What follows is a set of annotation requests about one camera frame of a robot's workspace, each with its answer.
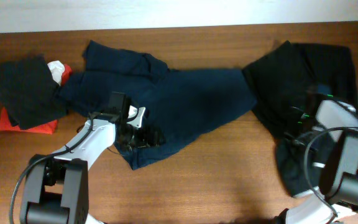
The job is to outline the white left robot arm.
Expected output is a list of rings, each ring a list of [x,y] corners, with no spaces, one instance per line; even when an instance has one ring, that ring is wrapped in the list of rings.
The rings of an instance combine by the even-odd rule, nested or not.
[[[158,129],[142,127],[142,117],[128,121],[118,115],[93,113],[84,127],[61,149],[34,155],[19,180],[24,183],[21,223],[92,224],[88,171],[115,142],[140,148],[163,143]]]

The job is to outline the dark navy blue shorts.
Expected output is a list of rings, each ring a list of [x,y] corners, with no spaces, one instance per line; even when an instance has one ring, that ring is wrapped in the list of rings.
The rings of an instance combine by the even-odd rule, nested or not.
[[[229,123],[256,105],[239,69],[174,70],[150,54],[112,49],[91,41],[85,70],[57,91],[57,100],[77,113],[101,111],[112,92],[124,93],[149,112],[144,121],[160,129],[159,146],[116,148],[134,170],[166,159],[202,134]]]

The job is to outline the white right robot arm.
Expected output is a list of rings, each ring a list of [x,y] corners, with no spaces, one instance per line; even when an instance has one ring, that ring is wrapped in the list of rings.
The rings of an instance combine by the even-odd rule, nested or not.
[[[319,188],[310,188],[310,198],[285,209],[274,223],[339,223],[358,214],[358,117],[351,105],[336,100],[321,101],[313,116],[324,129],[305,150],[326,134],[335,140],[334,149],[321,172]]]

